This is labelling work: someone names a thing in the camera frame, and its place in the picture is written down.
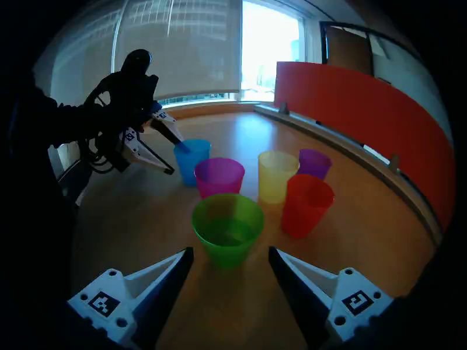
red wall panel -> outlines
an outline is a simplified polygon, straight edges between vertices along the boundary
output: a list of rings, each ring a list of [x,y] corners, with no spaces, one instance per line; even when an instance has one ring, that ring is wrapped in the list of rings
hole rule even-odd
[[[278,62],[274,105],[323,122],[386,158],[427,197],[447,228],[454,210],[454,152],[442,129],[418,103],[391,85],[349,69]]]

blue cup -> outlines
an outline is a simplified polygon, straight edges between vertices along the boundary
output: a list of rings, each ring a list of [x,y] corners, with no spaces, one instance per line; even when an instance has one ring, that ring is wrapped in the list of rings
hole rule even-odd
[[[196,186],[194,168],[202,161],[209,159],[211,144],[206,140],[185,140],[173,148],[177,164],[186,186]]]

magenta cup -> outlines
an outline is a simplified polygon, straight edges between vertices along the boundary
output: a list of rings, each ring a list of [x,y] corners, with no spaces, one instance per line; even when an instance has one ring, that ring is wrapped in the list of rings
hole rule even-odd
[[[314,150],[314,149],[301,149],[298,161],[300,162],[300,168],[298,168],[297,174],[308,174],[324,180],[327,172],[331,168],[331,159]]]
[[[239,193],[245,168],[233,159],[211,158],[194,168],[201,198],[219,193]]]

pink cup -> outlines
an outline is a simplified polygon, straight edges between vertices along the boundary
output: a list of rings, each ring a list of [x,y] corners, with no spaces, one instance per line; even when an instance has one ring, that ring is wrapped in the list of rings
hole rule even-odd
[[[245,168],[233,159],[211,158],[194,168],[201,198],[219,193],[239,193]]]

yellow cup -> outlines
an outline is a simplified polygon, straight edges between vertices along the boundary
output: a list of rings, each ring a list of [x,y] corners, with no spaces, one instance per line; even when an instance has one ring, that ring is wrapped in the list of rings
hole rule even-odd
[[[285,201],[287,181],[297,173],[298,159],[283,152],[270,150],[258,157],[260,200],[279,204]]]

